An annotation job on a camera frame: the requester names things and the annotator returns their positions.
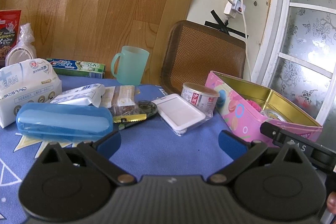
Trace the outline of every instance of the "pink fuzzy object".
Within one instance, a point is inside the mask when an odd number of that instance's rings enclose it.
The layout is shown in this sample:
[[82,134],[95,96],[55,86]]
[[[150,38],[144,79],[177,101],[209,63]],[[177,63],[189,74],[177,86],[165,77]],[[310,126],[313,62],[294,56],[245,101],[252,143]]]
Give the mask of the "pink fuzzy object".
[[261,107],[252,100],[246,100],[256,111],[260,112],[261,111]]

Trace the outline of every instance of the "can label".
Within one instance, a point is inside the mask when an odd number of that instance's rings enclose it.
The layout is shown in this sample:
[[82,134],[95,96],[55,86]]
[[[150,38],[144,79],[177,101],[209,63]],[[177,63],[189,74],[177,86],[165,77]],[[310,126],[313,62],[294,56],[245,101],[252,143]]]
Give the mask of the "can label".
[[185,87],[183,87],[181,97],[204,113],[213,112],[217,102],[217,97],[201,95]]

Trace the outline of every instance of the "pink tin box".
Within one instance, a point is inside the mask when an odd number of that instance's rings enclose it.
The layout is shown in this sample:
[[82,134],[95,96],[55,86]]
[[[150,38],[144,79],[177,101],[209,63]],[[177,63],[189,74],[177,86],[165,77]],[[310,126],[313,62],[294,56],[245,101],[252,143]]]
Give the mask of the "pink tin box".
[[[209,73],[205,86],[219,92],[217,110],[232,132],[245,141],[262,140],[273,146],[272,140],[260,133],[263,122],[314,142],[322,132],[322,126],[312,117],[269,88],[214,71]],[[255,101],[275,119],[260,114],[246,100]]]

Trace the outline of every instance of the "translucent blue case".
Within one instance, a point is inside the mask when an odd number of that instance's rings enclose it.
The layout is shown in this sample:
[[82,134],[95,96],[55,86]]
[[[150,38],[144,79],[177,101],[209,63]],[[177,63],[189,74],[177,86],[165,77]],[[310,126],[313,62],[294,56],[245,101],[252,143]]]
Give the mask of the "translucent blue case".
[[34,138],[94,141],[112,132],[113,118],[105,107],[27,103],[16,125],[21,134]]

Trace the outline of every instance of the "red snack bag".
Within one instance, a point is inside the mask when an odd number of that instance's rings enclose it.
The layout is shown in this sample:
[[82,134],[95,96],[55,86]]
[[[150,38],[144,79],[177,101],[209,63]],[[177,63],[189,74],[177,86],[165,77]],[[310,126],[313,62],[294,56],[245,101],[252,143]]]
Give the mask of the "red snack bag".
[[0,10],[0,68],[7,53],[16,45],[21,10]]

